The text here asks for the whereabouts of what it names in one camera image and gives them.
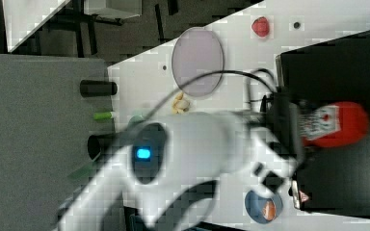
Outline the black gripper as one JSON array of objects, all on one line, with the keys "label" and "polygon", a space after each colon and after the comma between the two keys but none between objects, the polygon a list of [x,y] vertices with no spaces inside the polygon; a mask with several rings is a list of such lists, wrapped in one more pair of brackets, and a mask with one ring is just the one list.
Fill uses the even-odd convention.
[{"label": "black gripper", "polygon": [[265,124],[276,137],[270,147],[284,160],[302,161],[305,157],[299,125],[300,110],[291,101],[287,88],[278,87],[270,97]]}]

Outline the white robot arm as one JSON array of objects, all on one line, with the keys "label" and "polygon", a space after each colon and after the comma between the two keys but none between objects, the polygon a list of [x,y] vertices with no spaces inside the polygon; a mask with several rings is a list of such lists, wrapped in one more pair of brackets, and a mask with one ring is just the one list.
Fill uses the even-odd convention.
[{"label": "white robot arm", "polygon": [[210,215],[227,174],[246,192],[271,198],[303,158],[299,118],[280,89],[266,112],[193,112],[131,125],[67,204],[57,231],[101,231],[124,193],[133,195],[148,230],[184,231]]}]

